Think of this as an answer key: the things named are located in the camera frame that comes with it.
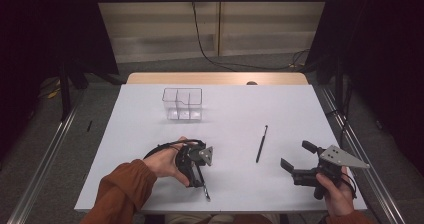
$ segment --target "transparent box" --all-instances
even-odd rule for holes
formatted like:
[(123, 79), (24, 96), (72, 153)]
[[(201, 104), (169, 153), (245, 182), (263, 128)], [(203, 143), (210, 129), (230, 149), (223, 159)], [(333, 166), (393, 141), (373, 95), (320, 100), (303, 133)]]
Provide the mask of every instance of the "transparent box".
[(165, 88), (162, 101), (170, 120), (201, 120), (201, 88)]

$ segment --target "table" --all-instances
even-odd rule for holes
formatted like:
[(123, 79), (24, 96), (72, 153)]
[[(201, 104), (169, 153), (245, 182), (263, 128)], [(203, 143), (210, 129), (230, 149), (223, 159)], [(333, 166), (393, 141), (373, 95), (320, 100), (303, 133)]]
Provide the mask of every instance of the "table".
[[(301, 147), (302, 140), (324, 148), (337, 143), (312, 86), (305, 85), (306, 78), (298, 73), (208, 74), (138, 73), (129, 77), (128, 83), (154, 84), (121, 88), (76, 210), (92, 207), (100, 178), (118, 164), (140, 158), (182, 133), (214, 146), (213, 165), (202, 167), (212, 201), (206, 201), (201, 188), (187, 189), (173, 178), (161, 178), (144, 213), (326, 210), (323, 201), (313, 198), (313, 188), (294, 186), (290, 174), (279, 167), (281, 157), (295, 168), (316, 166), (317, 157)], [(226, 85), (214, 85), (214, 79)], [(263, 85), (244, 85), (248, 81)], [(203, 119), (167, 120), (161, 103), (163, 89), (193, 86), (204, 93)], [(267, 138), (261, 159), (255, 163), (265, 125), (269, 125)], [(366, 209), (360, 193), (355, 207)]]

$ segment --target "person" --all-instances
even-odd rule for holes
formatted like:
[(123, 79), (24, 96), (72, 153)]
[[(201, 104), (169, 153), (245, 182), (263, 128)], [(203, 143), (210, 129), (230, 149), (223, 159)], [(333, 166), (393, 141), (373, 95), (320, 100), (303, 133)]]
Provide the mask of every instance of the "person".
[[(131, 163), (120, 164), (100, 181), (94, 207), (84, 216), (81, 224), (132, 223), (134, 213), (140, 210), (150, 197), (157, 178), (174, 177), (187, 187), (189, 185), (188, 178), (175, 165), (175, 157), (182, 147), (183, 143), (178, 143), (172, 145), (171, 148), (156, 152), (144, 160), (136, 159)], [(346, 168), (343, 167), (342, 171), (346, 173)], [(328, 215), (320, 223), (372, 223), (361, 212), (354, 209), (352, 193), (347, 185), (341, 184), (336, 187), (330, 179), (319, 173), (316, 178), (327, 189), (325, 203)], [(210, 223), (213, 218), (215, 216), (212, 215), (188, 216), (188, 220), (193, 221), (191, 223), (199, 224)], [(225, 223), (236, 224), (271, 224), (273, 222), (269, 216), (259, 214), (223, 215), (222, 220)]]

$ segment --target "beige wall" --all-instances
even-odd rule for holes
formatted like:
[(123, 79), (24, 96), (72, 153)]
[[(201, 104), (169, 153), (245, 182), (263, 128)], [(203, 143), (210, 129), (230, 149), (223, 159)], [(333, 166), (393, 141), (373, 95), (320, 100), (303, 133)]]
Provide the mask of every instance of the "beige wall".
[[(203, 49), (208, 56), (307, 49), (323, 6), (196, 3)], [(99, 7), (118, 63), (201, 56), (191, 3), (101, 3)]]

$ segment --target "black pen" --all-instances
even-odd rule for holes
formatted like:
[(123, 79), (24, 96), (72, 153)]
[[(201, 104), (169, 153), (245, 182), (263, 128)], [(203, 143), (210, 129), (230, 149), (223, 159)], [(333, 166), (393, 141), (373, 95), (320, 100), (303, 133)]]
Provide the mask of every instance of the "black pen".
[(256, 163), (258, 163), (259, 157), (261, 156), (262, 146), (264, 145), (264, 141), (265, 141), (265, 136), (266, 136), (266, 131), (267, 130), (268, 130), (268, 125), (265, 125), (265, 132), (264, 132), (264, 135), (262, 137), (261, 145), (259, 146), (258, 156), (256, 157)]

